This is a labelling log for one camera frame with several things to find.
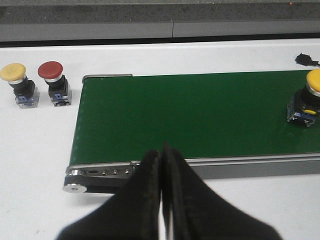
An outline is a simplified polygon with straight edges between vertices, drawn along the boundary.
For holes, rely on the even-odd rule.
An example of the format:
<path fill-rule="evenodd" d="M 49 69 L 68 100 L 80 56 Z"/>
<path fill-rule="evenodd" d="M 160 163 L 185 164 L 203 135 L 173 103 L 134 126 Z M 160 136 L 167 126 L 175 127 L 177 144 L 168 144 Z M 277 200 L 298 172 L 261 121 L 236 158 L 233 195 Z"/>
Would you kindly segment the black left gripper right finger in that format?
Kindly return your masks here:
<path fill-rule="evenodd" d="M 169 240 L 281 239 L 272 226 L 211 190 L 168 144 L 162 150 L 162 204 Z"/>

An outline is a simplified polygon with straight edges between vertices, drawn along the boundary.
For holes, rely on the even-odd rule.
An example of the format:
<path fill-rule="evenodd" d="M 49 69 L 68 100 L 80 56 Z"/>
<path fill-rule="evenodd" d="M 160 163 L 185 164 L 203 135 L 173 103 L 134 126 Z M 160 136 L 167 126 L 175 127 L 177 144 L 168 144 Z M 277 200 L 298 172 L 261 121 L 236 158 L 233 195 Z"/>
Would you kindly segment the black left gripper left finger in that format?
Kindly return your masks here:
<path fill-rule="evenodd" d="M 65 227 L 59 240 L 157 240 L 159 157 L 149 150 L 126 184 L 102 206 Z"/>

